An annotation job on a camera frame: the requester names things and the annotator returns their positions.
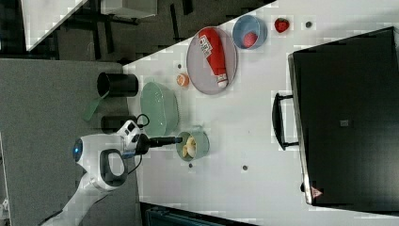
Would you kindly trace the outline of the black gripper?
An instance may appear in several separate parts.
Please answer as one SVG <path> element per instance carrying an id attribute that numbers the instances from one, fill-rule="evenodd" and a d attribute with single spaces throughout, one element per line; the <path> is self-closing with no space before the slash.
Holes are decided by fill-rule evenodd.
<path id="1" fill-rule="evenodd" d="M 181 137 L 152 137 L 149 139 L 145 134 L 135 136 L 136 155 L 146 154 L 149 148 L 157 148 L 167 146 L 169 144 L 181 143 Z"/>

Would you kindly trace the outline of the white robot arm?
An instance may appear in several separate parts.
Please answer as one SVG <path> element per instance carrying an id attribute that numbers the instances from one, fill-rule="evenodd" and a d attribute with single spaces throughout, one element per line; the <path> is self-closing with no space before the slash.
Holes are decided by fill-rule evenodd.
<path id="1" fill-rule="evenodd" d="M 181 143 L 181 137 L 134 135 L 90 135 L 76 140 L 72 149 L 75 163 L 85 171 L 66 205 L 40 226 L 79 226 L 89 209 L 122 186 L 128 175 L 125 158 L 145 154 L 149 148 Z"/>

